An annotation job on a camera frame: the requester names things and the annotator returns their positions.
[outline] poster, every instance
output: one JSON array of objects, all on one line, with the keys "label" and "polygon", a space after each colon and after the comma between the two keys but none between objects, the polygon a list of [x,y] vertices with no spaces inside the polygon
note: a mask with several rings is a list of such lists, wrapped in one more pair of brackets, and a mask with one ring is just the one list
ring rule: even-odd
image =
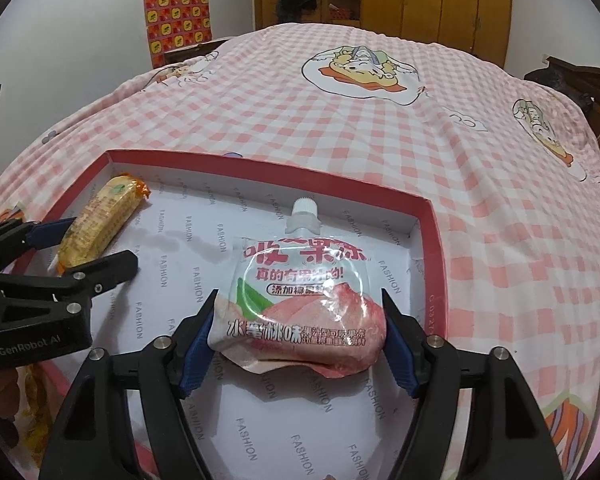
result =
[{"label": "poster", "polygon": [[154,68],[166,52],[211,40],[209,0],[144,0],[144,20]]}]

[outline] white box liner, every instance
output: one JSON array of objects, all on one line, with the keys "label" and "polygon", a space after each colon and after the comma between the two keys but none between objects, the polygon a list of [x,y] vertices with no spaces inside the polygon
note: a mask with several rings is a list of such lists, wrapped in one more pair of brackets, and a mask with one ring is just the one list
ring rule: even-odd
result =
[{"label": "white box liner", "polygon": [[[123,171],[143,178],[152,194],[107,251],[135,252],[138,275],[93,301],[93,346],[111,354],[136,351],[157,336],[171,335],[214,288],[226,290],[234,271],[232,240],[283,237],[294,200],[307,196],[302,190],[251,180],[112,163],[62,216],[77,215],[107,180]],[[309,196],[318,204],[321,235],[352,240],[371,257],[372,297],[380,304],[381,288],[386,288],[403,313],[423,324],[424,267],[417,218]],[[55,251],[37,253],[27,272],[46,273]],[[194,281],[196,272],[199,282]],[[54,363],[71,381],[87,353],[76,352]],[[136,440],[149,447],[139,393],[130,392],[128,398]],[[396,386],[384,355],[370,370],[327,380],[305,367],[258,376],[216,354],[203,386],[183,406],[217,480],[385,478],[414,409],[407,393]]]}]

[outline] blue gripper pad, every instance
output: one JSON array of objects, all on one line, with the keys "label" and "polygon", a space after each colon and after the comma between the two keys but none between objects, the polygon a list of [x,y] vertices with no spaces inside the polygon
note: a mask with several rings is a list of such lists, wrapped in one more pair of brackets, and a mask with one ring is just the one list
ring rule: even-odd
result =
[{"label": "blue gripper pad", "polygon": [[36,225],[27,234],[27,243],[37,251],[59,245],[74,220],[75,217],[64,218]]},{"label": "blue gripper pad", "polygon": [[180,389],[187,397],[190,396],[193,390],[202,385],[206,371],[209,370],[211,359],[214,357],[215,352],[206,343],[213,320],[214,313],[211,311],[184,357]]},{"label": "blue gripper pad", "polygon": [[418,380],[413,370],[413,354],[400,335],[398,327],[388,316],[386,316],[384,355],[396,384],[407,390],[407,393],[413,397],[418,387]]}]

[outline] yellow wrapper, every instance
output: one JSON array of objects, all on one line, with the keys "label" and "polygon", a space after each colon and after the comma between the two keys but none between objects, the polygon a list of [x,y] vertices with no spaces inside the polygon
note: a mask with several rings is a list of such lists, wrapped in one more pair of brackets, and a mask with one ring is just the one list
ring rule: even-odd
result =
[{"label": "yellow wrapper", "polygon": [[129,174],[109,180],[80,212],[58,249],[58,271],[99,258],[143,198],[151,192]]},{"label": "yellow wrapper", "polygon": [[28,420],[28,424],[24,428],[21,440],[29,450],[33,461],[40,467],[53,421],[42,383],[42,370],[37,365],[28,365],[24,369],[24,374],[27,407],[23,410],[22,416]]}]

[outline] pink checkered bedsheet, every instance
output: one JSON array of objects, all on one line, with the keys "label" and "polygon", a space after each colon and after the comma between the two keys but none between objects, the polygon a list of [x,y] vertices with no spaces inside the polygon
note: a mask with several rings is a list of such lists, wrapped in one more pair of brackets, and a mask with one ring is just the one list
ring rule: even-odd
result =
[{"label": "pink checkered bedsheet", "polygon": [[[438,44],[332,25],[267,28],[178,67],[139,75],[45,132],[0,177],[0,211],[22,202],[42,218],[110,148],[238,152],[425,196],[451,342],[506,346],[546,416],[571,404],[590,426],[600,151],[573,102]],[[449,472],[467,415],[465,395]],[[578,457],[564,453],[568,474]]]}]

